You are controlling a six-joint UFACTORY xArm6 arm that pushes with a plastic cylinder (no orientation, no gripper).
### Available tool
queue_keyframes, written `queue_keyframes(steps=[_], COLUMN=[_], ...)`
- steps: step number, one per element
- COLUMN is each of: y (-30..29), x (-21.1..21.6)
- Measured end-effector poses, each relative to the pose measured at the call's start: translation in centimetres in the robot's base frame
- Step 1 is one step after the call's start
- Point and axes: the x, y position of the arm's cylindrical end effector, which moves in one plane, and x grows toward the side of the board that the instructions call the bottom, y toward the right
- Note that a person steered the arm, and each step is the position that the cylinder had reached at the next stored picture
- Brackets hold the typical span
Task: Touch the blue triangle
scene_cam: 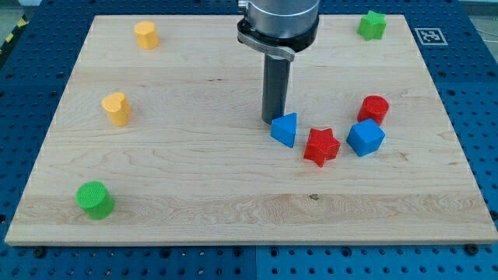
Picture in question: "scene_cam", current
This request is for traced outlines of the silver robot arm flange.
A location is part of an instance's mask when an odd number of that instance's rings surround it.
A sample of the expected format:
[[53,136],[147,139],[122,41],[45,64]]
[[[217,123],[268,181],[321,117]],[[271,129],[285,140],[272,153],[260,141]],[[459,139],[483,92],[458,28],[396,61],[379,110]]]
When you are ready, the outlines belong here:
[[237,24],[237,39],[274,59],[292,62],[314,42],[319,6],[319,0],[239,1],[244,17]]

